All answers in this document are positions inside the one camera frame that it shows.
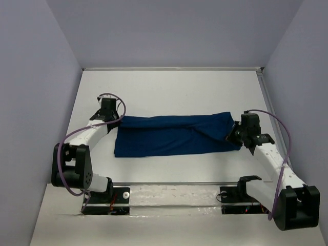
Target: white table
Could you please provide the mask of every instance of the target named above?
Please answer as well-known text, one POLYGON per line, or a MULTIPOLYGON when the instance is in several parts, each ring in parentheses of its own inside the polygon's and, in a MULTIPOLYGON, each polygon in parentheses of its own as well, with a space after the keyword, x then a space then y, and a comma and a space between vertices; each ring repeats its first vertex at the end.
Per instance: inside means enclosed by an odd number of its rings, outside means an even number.
MULTIPOLYGON (((134 116, 231 111, 240 120, 244 110, 267 109, 255 71, 85 71, 68 132, 87 124, 99 108, 97 95, 104 92, 119 95, 127 115, 134 116)), ((262 132, 277 139, 269 117, 261 114, 260 120, 262 132)), ((318 227, 281 232, 265 215, 221 214, 215 200, 219 186, 213 184, 245 175, 270 182, 248 150, 114 158, 115 139, 114 130, 93 149, 93 171, 115 183, 134 184, 130 216, 82 216, 81 197, 48 185, 31 246, 324 245, 318 227)))

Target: folded blue fabric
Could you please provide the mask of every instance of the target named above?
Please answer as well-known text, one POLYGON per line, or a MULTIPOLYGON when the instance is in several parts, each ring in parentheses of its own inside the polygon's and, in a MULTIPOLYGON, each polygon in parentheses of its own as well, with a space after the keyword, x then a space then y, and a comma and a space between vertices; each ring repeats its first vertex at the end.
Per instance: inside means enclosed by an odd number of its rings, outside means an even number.
POLYGON ((225 140, 230 112, 194 116, 125 116, 118 127, 115 157, 203 154, 239 150, 225 140))

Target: purple cable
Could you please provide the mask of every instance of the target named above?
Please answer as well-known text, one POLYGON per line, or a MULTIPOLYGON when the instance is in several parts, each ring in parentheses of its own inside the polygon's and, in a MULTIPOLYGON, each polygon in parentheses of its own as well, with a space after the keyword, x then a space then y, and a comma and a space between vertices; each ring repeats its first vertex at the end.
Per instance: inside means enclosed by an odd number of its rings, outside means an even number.
POLYGON ((272 116, 273 118, 275 118, 285 128, 286 133, 288 135, 288 141, 289 141, 288 149, 287 149, 286 156, 283 159, 283 162, 281 164, 280 174, 279 174, 279 178, 278 178, 278 182, 277 182, 277 187, 276 187, 275 199, 273 200, 272 211, 269 212, 269 215, 268 215, 268 219, 269 220, 272 220, 272 218, 274 216, 274 213, 276 211, 276 208, 277 208, 277 201, 278 201, 278 196, 279 196, 279 190, 280 190, 280 186, 281 186, 281 183, 282 183, 283 171, 285 170, 284 164, 287 163, 288 158, 289 158, 289 155, 291 154, 292 137, 291 137, 291 134, 290 134, 289 130, 287 129, 286 125, 277 116, 275 116, 274 114, 272 114, 270 112, 267 112, 265 110, 261 110, 261 109, 250 109, 250 110, 247 110, 247 112, 252 112, 252 111, 253 112, 261 112, 261 113, 265 113, 265 114, 268 114, 268 115, 272 116))
POLYGON ((58 151, 57 151, 57 166, 58 166, 58 172, 59 172, 59 175, 60 175, 61 181, 63 182, 64 187, 65 187, 66 190, 67 190, 69 193, 71 193, 73 196, 82 196, 82 195, 85 194, 85 193, 88 194, 88 199, 86 200, 85 205, 82 207, 81 212, 83 212, 83 210, 86 208, 86 206, 87 206, 87 204, 88 204, 88 202, 89 202, 89 200, 90 200, 90 198, 91 198, 91 194, 90 194, 90 191, 88 191, 88 190, 81 191, 81 193, 75 193, 75 192, 72 191, 71 188, 68 186, 68 184, 67 184, 67 182, 66 182, 66 180, 65 180, 65 178, 64 178, 64 174, 63 174, 63 170, 62 170, 62 163, 61 163, 61 162, 62 162, 62 161, 61 161, 61 160, 62 160, 62 159, 61 159, 62 151, 61 151, 61 150, 62 150, 62 147, 63 147, 63 144, 64 144, 65 140, 66 140, 67 138, 69 138, 70 136, 72 136, 72 135, 74 135, 74 134, 76 134, 76 133, 78 133, 78 132, 80 132, 80 131, 84 131, 84 130, 86 130, 86 129, 92 128, 92 127, 100 127, 100 126, 103 126, 103 125, 113 124, 113 123, 116 123, 116 122, 118 122, 118 121, 120 121, 120 120, 123 119, 123 117, 125 116, 125 113, 126 113, 126 111, 127 111, 127 107, 126 107, 124 101, 123 101, 121 98, 119 98, 118 96, 116 96, 116 95, 114 95, 114 94, 112 94, 112 93, 103 93, 103 94, 99 95, 99 97, 101 97, 101 96, 106 96, 106 95, 110 95, 110 96, 114 96, 114 97, 116 97, 116 98, 117 98, 118 100, 120 100, 120 102, 123 104, 123 106, 124 106, 124 111, 123 111, 123 114, 121 115, 121 117, 118 118, 118 119, 116 119, 116 120, 109 121, 109 122, 98 123, 98 124, 94 124, 94 125, 91 125, 91 126, 86 126, 86 127, 82 127, 82 128, 80 128, 80 129, 77 129, 77 130, 71 132, 70 134, 66 135, 66 136, 63 138, 63 140, 59 143, 59 146, 58 146, 58 151))

